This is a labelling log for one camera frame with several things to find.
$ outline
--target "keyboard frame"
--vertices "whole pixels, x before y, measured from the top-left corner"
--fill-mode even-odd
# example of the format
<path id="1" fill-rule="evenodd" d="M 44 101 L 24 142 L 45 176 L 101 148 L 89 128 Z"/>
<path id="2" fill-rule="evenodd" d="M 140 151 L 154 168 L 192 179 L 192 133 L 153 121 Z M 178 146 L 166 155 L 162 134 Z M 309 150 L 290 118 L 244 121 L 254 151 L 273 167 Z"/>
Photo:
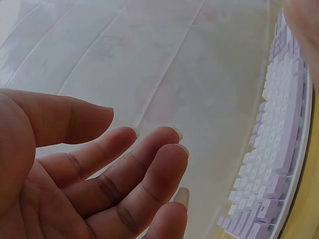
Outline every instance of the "keyboard frame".
<path id="1" fill-rule="evenodd" d="M 298 152 L 295 169 L 291 176 L 291 182 L 289 184 L 286 198 L 283 202 L 282 209 L 278 216 L 278 219 L 275 224 L 270 224 L 272 227 L 272 233 L 269 236 L 269 239 L 277 239 L 281 230 L 284 227 L 286 220 L 288 219 L 289 212 L 291 209 L 291 205 L 293 199 L 296 195 L 296 189 L 301 177 L 301 171 L 304 165 L 306 150 L 309 141 L 309 134 L 310 134 L 310 126 L 312 121 L 312 107 L 313 107 L 313 85 L 310 78 L 310 73 L 308 70 L 307 78 L 304 81 L 304 88 L 303 88 L 303 103 L 302 103 L 302 110 L 301 110 L 301 119 L 303 119 L 303 124 L 301 126 L 302 133 L 299 134 L 297 141 L 300 141 L 300 146 L 296 149 Z M 227 230 L 224 230 L 227 234 L 233 236 L 236 239 L 242 239 L 241 237 L 234 235 Z"/>

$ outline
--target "hand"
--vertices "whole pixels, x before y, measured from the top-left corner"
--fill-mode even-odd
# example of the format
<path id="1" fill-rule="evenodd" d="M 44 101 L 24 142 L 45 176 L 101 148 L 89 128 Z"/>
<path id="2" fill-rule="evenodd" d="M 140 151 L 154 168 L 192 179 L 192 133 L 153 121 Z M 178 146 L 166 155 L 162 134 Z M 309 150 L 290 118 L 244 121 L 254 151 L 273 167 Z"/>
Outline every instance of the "hand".
<path id="1" fill-rule="evenodd" d="M 181 239 L 188 191 L 167 203 L 186 170 L 181 134 L 161 127 L 101 176 L 137 139 L 121 127 L 99 137 L 113 110 L 70 97 L 0 90 L 0 238 Z M 93 140 L 35 159 L 36 147 Z"/>
<path id="2" fill-rule="evenodd" d="M 285 19 L 302 46 L 312 82 L 319 93 L 319 1 L 285 0 Z"/>

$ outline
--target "white keyboard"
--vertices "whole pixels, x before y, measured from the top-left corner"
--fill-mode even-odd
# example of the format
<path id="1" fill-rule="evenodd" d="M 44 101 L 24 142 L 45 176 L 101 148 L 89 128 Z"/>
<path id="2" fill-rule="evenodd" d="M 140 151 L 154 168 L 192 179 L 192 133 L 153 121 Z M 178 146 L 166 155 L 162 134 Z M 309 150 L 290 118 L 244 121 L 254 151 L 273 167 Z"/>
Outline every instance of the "white keyboard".
<path id="1" fill-rule="evenodd" d="M 217 224 L 237 239 L 276 239 L 300 177 L 312 109 L 312 84 L 302 50 L 278 14 L 266 81 L 252 137 Z"/>

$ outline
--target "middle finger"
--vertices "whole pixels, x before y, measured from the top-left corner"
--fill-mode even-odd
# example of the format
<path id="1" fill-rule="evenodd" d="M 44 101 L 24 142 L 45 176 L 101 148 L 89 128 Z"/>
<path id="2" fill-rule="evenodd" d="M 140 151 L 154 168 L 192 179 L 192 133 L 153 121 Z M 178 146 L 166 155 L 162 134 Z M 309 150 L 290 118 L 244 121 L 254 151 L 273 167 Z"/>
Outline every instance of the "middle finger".
<path id="1" fill-rule="evenodd" d="M 75 184 L 64 192 L 83 218 L 117 205 L 142 181 L 157 151 L 180 139 L 179 131 L 160 127 L 99 177 Z"/>

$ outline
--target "desk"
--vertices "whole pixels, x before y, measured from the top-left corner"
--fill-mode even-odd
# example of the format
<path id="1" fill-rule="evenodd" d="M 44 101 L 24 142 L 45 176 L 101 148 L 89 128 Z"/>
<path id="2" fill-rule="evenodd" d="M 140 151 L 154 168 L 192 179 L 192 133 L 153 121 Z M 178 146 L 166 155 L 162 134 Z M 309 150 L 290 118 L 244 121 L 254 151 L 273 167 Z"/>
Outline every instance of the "desk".
<path id="1" fill-rule="evenodd" d="M 319 97 L 313 119 L 297 195 L 280 239 L 319 239 Z M 218 229 L 215 239 L 233 239 Z"/>

